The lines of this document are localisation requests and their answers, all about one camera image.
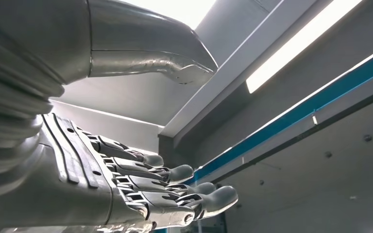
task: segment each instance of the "ceiling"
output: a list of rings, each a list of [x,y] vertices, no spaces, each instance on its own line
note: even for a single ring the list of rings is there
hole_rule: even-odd
[[[279,2],[216,0],[196,32],[217,63],[224,64]],[[84,79],[65,86],[56,100],[165,126],[199,89],[150,73]]]

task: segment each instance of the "blue trim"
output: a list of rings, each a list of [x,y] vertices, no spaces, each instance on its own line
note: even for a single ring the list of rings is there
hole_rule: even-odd
[[[154,233],[168,233],[168,230],[166,228],[155,230]]]
[[[373,78],[373,58],[362,64],[360,67],[345,74],[343,77],[307,99],[270,125],[261,129],[257,133],[249,136],[243,141],[236,144],[232,149],[221,154],[203,168],[197,170],[192,179],[186,181],[191,184],[217,170],[218,168],[226,165],[232,160],[240,157],[244,153],[250,151],[252,148],[270,139],[274,135],[280,133],[296,122],[314,113],[316,110],[323,108],[341,96],[354,90],[358,86]]]

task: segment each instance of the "metallic arm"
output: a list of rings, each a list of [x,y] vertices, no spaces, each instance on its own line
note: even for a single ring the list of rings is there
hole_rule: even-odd
[[[153,12],[114,0],[0,0],[0,232],[146,232],[230,207],[233,188],[178,184],[189,166],[163,167],[45,115],[62,85],[88,76],[205,83],[216,70],[191,29]]]

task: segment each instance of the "light fixture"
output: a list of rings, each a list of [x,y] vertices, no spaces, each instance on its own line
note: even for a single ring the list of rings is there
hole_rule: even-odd
[[[333,0],[247,79],[249,92],[257,90],[361,1]]]
[[[215,0],[121,0],[183,22],[196,29]]]

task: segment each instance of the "wall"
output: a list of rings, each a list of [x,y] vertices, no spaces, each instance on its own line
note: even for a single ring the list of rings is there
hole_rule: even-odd
[[[197,163],[208,162],[373,54],[373,0],[363,6],[254,92],[246,108],[198,145]]]
[[[373,233],[373,104],[222,183],[230,233]]]
[[[129,147],[158,153],[160,128],[141,121],[121,118],[117,115],[91,111],[62,102],[53,101],[53,112],[75,122],[94,135],[103,135]]]

